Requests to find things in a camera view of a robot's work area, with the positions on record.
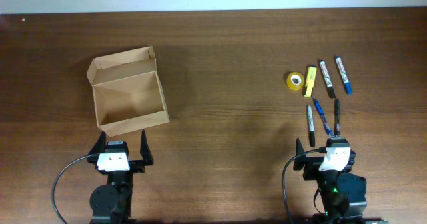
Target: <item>blue marker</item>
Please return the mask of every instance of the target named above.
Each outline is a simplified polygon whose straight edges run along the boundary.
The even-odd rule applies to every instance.
[[[323,121],[323,126],[325,127],[325,132],[328,134],[329,137],[334,137],[334,132],[330,129],[328,122],[326,121],[325,113],[322,110],[322,107],[320,106],[318,100],[313,98],[314,106],[316,106],[316,110],[318,110],[318,113],[320,115],[320,118]]]
[[[344,70],[344,66],[342,65],[341,57],[335,57],[336,65],[338,66],[338,70],[340,70],[342,83],[344,84],[344,89],[348,95],[353,93],[352,86],[350,85],[350,81],[348,80],[346,70]]]

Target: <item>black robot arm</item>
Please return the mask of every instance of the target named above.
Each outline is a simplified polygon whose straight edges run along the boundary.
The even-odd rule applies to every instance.
[[[349,147],[349,143],[342,137],[332,137],[326,142],[327,149],[344,149]],[[304,153],[304,149],[299,139],[296,140],[296,156]],[[363,211],[367,206],[365,198],[366,179],[351,174],[352,166],[355,163],[356,153],[350,151],[348,162],[341,170],[321,171],[320,167],[326,157],[306,157],[302,155],[295,159],[294,170],[304,168],[303,178],[305,181],[315,180],[318,184],[316,191],[320,193],[325,213],[313,215],[314,224],[368,224],[368,223],[388,223],[381,220],[363,219]]]
[[[97,143],[89,152],[97,154],[87,161],[107,175],[107,184],[95,189],[90,198],[93,210],[91,224],[136,223],[131,217],[133,174],[145,173],[145,166],[153,165],[145,130],[141,135],[142,159],[129,161],[129,149],[125,141],[105,143],[105,133],[101,133]]]

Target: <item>marker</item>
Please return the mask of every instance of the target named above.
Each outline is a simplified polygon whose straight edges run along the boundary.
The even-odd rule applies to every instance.
[[[340,137],[340,100],[335,99],[335,136]]]
[[[346,93],[351,95],[353,94],[352,86],[350,85],[350,81],[347,78],[346,70],[344,70],[344,66],[342,65],[341,57],[335,57],[336,65],[340,70],[342,83],[344,84],[344,88],[346,89]]]
[[[318,100],[313,98],[313,102],[314,102],[314,106],[316,106],[316,110],[318,110],[320,118],[323,121],[323,126],[325,127],[326,134],[328,134],[329,137],[334,137],[334,132],[330,129],[328,122],[326,121],[325,114],[324,114],[322,107],[320,106]]]
[[[313,124],[313,114],[312,114],[312,107],[309,105],[307,106],[307,118],[308,118],[308,141],[310,142],[310,147],[314,147],[314,124]]]
[[[332,86],[332,81],[329,77],[328,70],[326,69],[325,61],[319,61],[320,70],[322,70],[323,78],[325,79],[326,89],[328,90],[328,95],[330,98],[335,98],[334,87]]]
[[[314,66],[309,66],[307,68],[306,90],[304,92],[304,97],[312,97],[314,79],[316,78],[316,70],[317,67]]]

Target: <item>yellow tape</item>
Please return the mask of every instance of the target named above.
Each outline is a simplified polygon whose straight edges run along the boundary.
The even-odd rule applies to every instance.
[[[290,89],[297,91],[304,85],[304,77],[297,72],[290,73],[286,79],[286,85]]]
[[[307,80],[306,80],[306,92],[304,97],[312,97],[312,90],[314,87],[314,79],[316,78],[316,67],[308,67]]]

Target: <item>blue pen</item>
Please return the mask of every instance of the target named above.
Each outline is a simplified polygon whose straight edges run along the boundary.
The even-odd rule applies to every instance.
[[[334,132],[330,129],[328,122],[326,121],[325,114],[324,114],[322,107],[320,106],[318,100],[313,98],[313,102],[314,102],[314,106],[316,106],[316,110],[318,110],[320,118],[323,121],[323,126],[325,127],[326,134],[328,134],[329,137],[334,137]]]

